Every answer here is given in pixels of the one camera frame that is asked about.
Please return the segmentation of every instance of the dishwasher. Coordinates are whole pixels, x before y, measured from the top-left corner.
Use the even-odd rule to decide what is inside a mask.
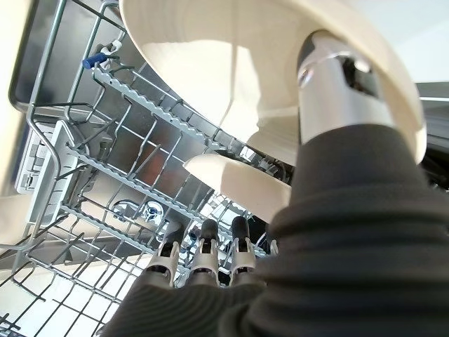
[[[48,11],[50,1],[38,3],[35,11]],[[16,188],[32,200],[22,239],[0,240],[0,336],[99,336],[170,221],[187,228],[175,286],[207,218],[219,224],[220,282],[229,278],[235,216],[253,222],[255,254],[264,256],[264,223],[188,174],[190,157],[218,153],[291,179],[291,167],[205,120],[156,75],[118,1],[59,0],[50,9],[51,20],[30,25],[46,41],[36,76],[17,86],[29,128]],[[31,46],[22,62],[35,57]]]

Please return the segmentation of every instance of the gray wire rack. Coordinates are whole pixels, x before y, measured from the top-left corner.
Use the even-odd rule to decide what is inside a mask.
[[[127,38],[120,20],[113,20],[108,14],[111,10],[116,13],[116,1],[103,1],[99,8],[79,0],[70,1],[94,15],[95,22],[67,101],[43,103],[39,95],[67,1],[70,0],[58,2],[26,115],[30,129],[48,149],[53,162],[52,178],[46,183],[44,206],[37,210],[36,220],[26,224],[22,240],[14,245],[0,244],[0,248],[7,249],[0,255],[0,262],[9,260],[12,265],[11,270],[0,270],[0,303],[15,303],[13,307],[0,305],[0,336],[98,334],[135,278],[146,268],[167,222],[172,220],[185,221],[187,228],[192,229],[207,218],[216,219],[224,256],[221,270],[227,270],[232,239],[230,221],[235,215],[251,215],[188,173],[174,176],[170,165],[179,168],[176,172],[182,172],[181,165],[186,159],[182,158],[179,148],[184,146],[186,138],[199,145],[197,154],[218,151],[264,171],[276,165],[283,168],[282,163],[251,152],[206,121],[174,93],[148,80],[143,74],[148,68],[145,63],[134,68],[115,55],[107,69],[96,64],[92,70],[84,70],[81,61],[95,52],[93,44],[99,39],[100,24],[114,27],[117,41]],[[102,41],[104,46],[110,42]],[[86,79],[98,85],[98,92],[92,102],[77,102],[77,91]],[[111,96],[118,100],[119,112],[102,109],[103,102]],[[136,106],[143,109],[147,118],[142,123],[144,131],[128,123]],[[59,109],[60,117],[81,135],[80,143],[64,147],[66,155],[79,160],[75,168],[68,169],[61,164],[60,151],[39,128],[36,111],[40,107]],[[80,132],[80,128],[89,123],[97,125],[95,132],[89,135]],[[158,141],[157,130],[161,126],[164,130],[170,127],[176,134],[173,142]],[[98,141],[103,132],[111,136],[112,144],[106,148],[105,156],[93,156],[88,146]],[[123,149],[125,153],[133,152],[127,154],[131,159],[126,165],[121,165],[123,160],[116,160],[123,157]],[[240,157],[245,151],[252,155]],[[88,179],[80,182],[86,172],[89,172]],[[55,193],[60,192],[59,182],[75,176],[74,186],[79,188],[72,187],[69,197],[54,201]],[[161,188],[162,182],[174,180],[179,183],[170,191]],[[127,198],[131,196],[137,205],[131,216],[119,215],[114,210],[114,202],[122,194]],[[138,211],[149,200],[164,207],[163,217],[156,227],[137,219]],[[58,205],[55,220],[48,222],[46,210],[55,204]],[[186,246],[192,247],[192,240],[185,242]],[[178,265],[176,282],[179,285],[188,272],[189,247],[181,254]],[[263,256],[264,251],[256,247],[256,254]]]

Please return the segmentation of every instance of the wire basket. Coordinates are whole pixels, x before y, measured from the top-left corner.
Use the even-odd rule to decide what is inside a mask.
[[[193,155],[218,152],[286,179],[282,163],[206,121],[162,81],[149,80],[146,63],[136,68],[122,61],[119,49],[128,36],[116,1],[97,2],[98,8],[68,3],[95,19],[67,101],[45,102],[43,81],[67,6],[58,2],[27,110],[31,138],[46,153],[37,181],[24,189],[34,191],[23,238],[0,245],[6,249],[0,262],[11,265],[0,270],[0,336],[98,335],[170,221],[187,227],[175,285],[188,271],[192,233],[207,218],[219,223],[220,270],[229,272],[230,223],[251,214],[182,169]],[[104,25],[115,33],[103,41]],[[99,51],[111,52],[85,70],[81,61]],[[79,102],[86,83],[97,91],[90,102]],[[43,121],[41,107],[59,117]]]

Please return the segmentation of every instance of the dishwasher rack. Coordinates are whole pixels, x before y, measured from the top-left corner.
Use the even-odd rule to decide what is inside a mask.
[[[94,15],[95,23],[67,102],[43,103],[39,94],[68,1]],[[202,146],[200,153],[218,152],[267,173],[280,172],[282,179],[286,179],[282,163],[255,153],[206,121],[174,93],[148,80],[143,75],[148,67],[145,63],[135,68],[113,53],[106,65],[97,62],[91,70],[85,70],[81,61],[111,43],[102,41],[97,50],[93,47],[98,40],[100,24],[116,29],[115,42],[127,37],[120,20],[111,18],[117,13],[116,1],[103,1],[97,9],[79,0],[58,2],[26,115],[29,127],[48,151],[46,156],[53,166],[47,167],[53,171],[51,179],[39,187],[42,195],[36,204],[43,206],[34,210],[35,220],[26,224],[22,240],[14,245],[0,245],[7,249],[0,255],[0,261],[9,259],[12,265],[11,270],[0,270],[0,303],[15,303],[8,306],[8,311],[5,305],[0,305],[0,336],[99,335],[135,278],[146,268],[171,217],[187,221],[188,234],[182,245],[175,284],[182,285],[187,276],[192,257],[190,249],[195,244],[191,233],[207,218],[219,223],[223,257],[220,270],[225,274],[229,272],[230,222],[236,215],[249,218],[251,214],[187,173],[171,193],[158,189],[158,184],[169,174],[169,163],[175,162],[182,170],[185,159],[177,153],[177,147],[185,137]],[[98,85],[98,93],[92,102],[77,102],[81,78],[86,76]],[[144,88],[156,92],[159,99],[148,98]],[[102,101],[110,93],[120,98],[123,106],[120,115],[112,116],[109,111],[102,110]],[[144,108],[151,117],[145,124],[145,132],[127,125],[136,106]],[[63,112],[63,122],[58,123],[72,128],[78,140],[56,147],[40,128],[36,113],[40,107]],[[81,132],[88,124],[95,125],[89,129],[91,133]],[[177,130],[177,138],[170,146],[152,140],[156,125],[162,124]],[[127,135],[126,139],[133,137],[132,146],[123,143],[123,134]],[[99,148],[96,155],[93,143]],[[136,144],[133,160],[125,168],[120,167],[117,164],[120,161],[114,161],[111,153],[119,146],[124,147],[125,152],[132,152],[130,148]],[[68,167],[66,158],[76,159],[74,166]],[[140,174],[152,161],[158,162],[157,171],[142,178]],[[63,192],[61,184],[70,187],[68,191]],[[182,201],[188,187],[195,192],[190,199]],[[107,196],[101,194],[108,188]],[[124,192],[137,196],[139,202],[117,203]],[[163,208],[159,223],[152,225],[139,219],[149,201]],[[118,212],[123,205],[134,208],[131,207],[130,213]],[[55,207],[56,213],[52,211],[49,220],[46,211],[51,207]],[[265,255],[260,247],[255,247],[255,251],[258,256]]]

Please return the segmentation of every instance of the cream plate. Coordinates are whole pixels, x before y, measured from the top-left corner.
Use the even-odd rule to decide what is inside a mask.
[[[414,83],[384,38],[345,2],[120,0],[120,9],[134,44],[177,94],[240,141],[292,165],[297,57],[312,32],[326,29],[374,64],[396,125],[416,161],[424,156]]]
[[[287,207],[291,187],[256,168],[218,154],[200,154],[184,168],[266,223]]]

